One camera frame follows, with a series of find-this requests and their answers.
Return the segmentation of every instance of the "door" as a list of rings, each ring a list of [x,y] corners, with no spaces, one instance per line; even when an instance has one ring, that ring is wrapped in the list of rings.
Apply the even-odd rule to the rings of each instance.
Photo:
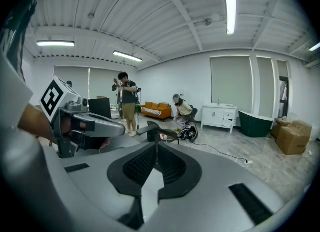
[[[284,76],[279,77],[279,91],[280,91],[280,103],[278,110],[278,118],[287,116],[288,114],[288,99],[289,99],[289,83],[288,78]]]
[[[202,110],[202,123],[205,124],[212,124],[212,118],[213,118],[213,109],[212,108],[203,108]]]
[[[213,109],[212,124],[221,125],[224,118],[224,112],[219,109]]]

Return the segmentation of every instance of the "orange sofa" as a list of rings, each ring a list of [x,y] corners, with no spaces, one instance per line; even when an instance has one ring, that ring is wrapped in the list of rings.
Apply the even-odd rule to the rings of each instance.
[[[161,115],[156,115],[153,113],[146,112],[144,109],[141,108],[141,113],[144,115],[152,116],[155,118],[160,118],[160,119],[166,119],[168,117],[171,117],[171,107],[169,104],[165,103],[153,103],[153,102],[146,102],[144,105],[141,107],[146,107],[149,109],[154,109],[154,110],[159,110],[161,111]]]

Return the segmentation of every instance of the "cushion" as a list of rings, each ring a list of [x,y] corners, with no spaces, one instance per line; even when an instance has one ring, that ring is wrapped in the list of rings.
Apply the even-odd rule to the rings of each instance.
[[[149,109],[150,109],[150,108],[151,108],[151,105],[152,105],[152,102],[146,102],[144,106],[145,106],[146,108],[149,108]]]
[[[157,103],[152,103],[150,109],[156,110],[156,109],[158,108],[158,106],[159,106],[159,104],[157,104]]]
[[[169,107],[169,104],[160,103],[160,104],[159,104],[159,107],[164,107],[164,108],[166,108],[166,107]]]

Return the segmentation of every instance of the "tiled floor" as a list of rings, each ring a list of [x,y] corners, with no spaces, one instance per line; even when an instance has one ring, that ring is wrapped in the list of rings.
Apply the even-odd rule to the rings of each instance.
[[[164,129],[176,128],[172,119],[168,118],[164,122],[160,119],[139,116],[140,128],[147,125],[147,121],[152,120]],[[245,164],[241,159],[235,159],[223,155],[226,158],[234,160],[236,163],[252,172],[269,186],[271,186],[285,200],[289,201],[294,196],[304,190],[310,184],[313,173],[317,168],[320,158],[320,144],[318,142],[309,142],[306,151],[302,155],[285,155],[278,148],[274,139],[250,138],[243,135],[240,130],[233,129],[232,134],[228,130],[204,126],[198,127],[198,138],[196,144],[208,144],[217,150],[252,160],[252,164]],[[140,142],[146,139],[146,135],[137,135],[134,138]],[[39,139],[42,145],[47,145],[46,139]],[[181,145],[192,147],[208,153],[218,154],[216,150],[209,146],[198,146],[184,140]]]

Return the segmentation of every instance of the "khaki shorts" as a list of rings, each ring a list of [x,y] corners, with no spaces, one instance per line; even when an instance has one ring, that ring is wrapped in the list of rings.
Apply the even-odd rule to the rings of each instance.
[[[122,113],[125,119],[132,121],[135,118],[135,103],[122,103]]]

